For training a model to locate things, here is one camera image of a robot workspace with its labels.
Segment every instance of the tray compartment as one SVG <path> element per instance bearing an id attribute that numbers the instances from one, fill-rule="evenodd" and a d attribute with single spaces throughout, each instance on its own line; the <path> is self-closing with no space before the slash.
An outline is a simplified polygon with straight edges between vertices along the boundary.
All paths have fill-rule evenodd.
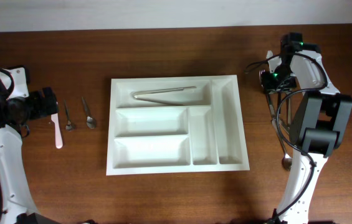
<path id="1" fill-rule="evenodd" d="M 213 117 L 210 106 L 189 109 L 191 150 L 194 165 L 217 164 Z"/>
<path id="2" fill-rule="evenodd" d="M 241 164 L 242 152 L 232 80 L 213 80 L 213 113 L 220 164 Z"/>
<path id="3" fill-rule="evenodd" d="M 190 154 L 187 135 L 117 138 L 113 167 L 188 166 Z"/>
<path id="4" fill-rule="evenodd" d="M 116 111 L 116 137 L 188 133 L 185 107 L 140 108 Z"/>
<path id="5" fill-rule="evenodd" d="M 210 105 L 211 104 L 211 86 L 209 80 L 193 80 L 190 82 L 183 81 L 157 81 L 157 82 L 125 82 L 117 83 L 117 108 L 136 108 L 136 107 L 153 107 L 153 106 L 174 106 L 164 103 L 176 103 L 177 105 Z M 171 91 L 167 93 L 154 93 L 140 95 L 139 98 L 146 100 L 160 101 L 156 103 L 141 101 L 133 98 L 133 93 L 146 90 L 162 90 L 168 88 L 180 88 L 195 86 L 194 89 L 183 91 Z"/>

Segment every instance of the spoon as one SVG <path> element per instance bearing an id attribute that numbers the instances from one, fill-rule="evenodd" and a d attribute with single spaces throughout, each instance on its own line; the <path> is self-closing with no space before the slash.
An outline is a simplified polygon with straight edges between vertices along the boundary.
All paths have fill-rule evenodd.
<path id="1" fill-rule="evenodd" d="M 64 100 L 64 105 L 65 105 L 65 113 L 66 117 L 68 118 L 68 123 L 65 126 L 65 130 L 67 131 L 73 131 L 76 129 L 76 125 L 74 125 L 69 118 L 69 111 L 68 111 L 68 106 L 66 105 L 66 101 Z"/>
<path id="2" fill-rule="evenodd" d="M 281 139 L 280 133 L 278 132 L 278 129 L 277 129 L 277 125 L 275 123 L 276 123 L 275 119 L 271 120 L 271 124 L 273 125 L 275 132 L 277 133 L 278 140 L 280 141 L 280 144 L 282 146 L 282 151 L 283 151 L 283 158 L 281 160 L 282 167 L 285 170 L 290 171 L 292 167 L 292 158 L 287 153 L 287 148 L 285 147 L 283 140 Z"/>
<path id="3" fill-rule="evenodd" d="M 82 102 L 83 102 L 84 112 L 87 115 L 87 122 L 86 122 L 87 126 L 91 129 L 94 129 L 95 127 L 97 127 L 97 121 L 91 116 L 90 109 L 88 108 L 87 103 L 83 97 L 82 97 Z"/>

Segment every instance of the white cutlery tray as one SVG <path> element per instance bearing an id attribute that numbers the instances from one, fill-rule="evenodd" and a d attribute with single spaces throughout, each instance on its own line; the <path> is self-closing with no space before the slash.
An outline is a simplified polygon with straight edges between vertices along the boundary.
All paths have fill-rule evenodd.
<path id="1" fill-rule="evenodd" d="M 249 170 L 236 75 L 112 79 L 107 175 L 228 170 Z"/>

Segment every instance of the wooden tabletop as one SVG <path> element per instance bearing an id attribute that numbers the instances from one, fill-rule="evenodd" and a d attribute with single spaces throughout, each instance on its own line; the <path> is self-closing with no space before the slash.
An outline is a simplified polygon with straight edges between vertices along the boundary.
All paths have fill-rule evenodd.
<path id="1" fill-rule="evenodd" d="M 29 91 L 51 86 L 60 103 L 64 147 L 50 119 L 29 123 L 22 158 L 40 213 L 61 223 L 227 223 L 265 220 L 289 173 L 270 124 L 257 71 L 244 75 L 282 35 L 302 32 L 318 44 L 340 92 L 352 96 L 352 24 L 197 29 L 0 33 L 0 67 L 23 64 Z M 106 176 L 111 78 L 238 75 L 250 171 Z M 81 97 L 98 121 L 88 129 Z M 78 130 L 64 130 L 66 99 Z M 297 108 L 298 99 L 294 100 Z M 352 113 L 342 145 L 316 185 L 310 220 L 352 223 Z"/>

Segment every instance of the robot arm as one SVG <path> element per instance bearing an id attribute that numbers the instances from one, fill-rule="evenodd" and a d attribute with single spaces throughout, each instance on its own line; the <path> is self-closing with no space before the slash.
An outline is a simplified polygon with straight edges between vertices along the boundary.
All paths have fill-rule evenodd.
<path id="1" fill-rule="evenodd" d="M 296 87 L 294 77 L 302 89 L 318 88 L 324 84 L 324 78 L 317 66 L 307 58 L 293 55 L 295 52 L 315 59 L 323 68 L 318 46 L 313 44 L 305 46 L 301 34 L 286 35 L 281 42 L 280 56 L 268 61 L 270 72 L 260 76 L 265 92 L 278 94 L 290 92 Z M 272 56 L 273 53 L 268 51 L 267 58 Z M 275 215 L 291 205 L 304 186 L 307 185 L 307 188 L 296 203 L 286 212 L 279 214 L 275 223 L 308 223 L 308 209 L 320 172 L 332 151 L 339 147 L 343 139 L 352 99 L 350 96 L 341 95 L 326 73 L 325 76 L 328 80 L 326 88 L 320 91 L 303 92 L 303 100 L 289 130 L 291 143 L 307 152 L 313 158 L 316 167 L 311 166 L 307 156 L 293 150 L 292 168 L 287 187 Z M 331 117 L 330 120 L 319 120 L 320 113 Z M 311 181 L 308 182 L 311 169 L 315 171 Z"/>
<path id="2" fill-rule="evenodd" d="M 20 214 L 38 213 L 22 163 L 21 127 L 27 127 L 30 119 L 57 113 L 51 89 L 43 89 L 45 97 L 39 91 L 29 96 L 27 79 L 24 67 L 0 69 L 0 223 L 12 224 Z"/>

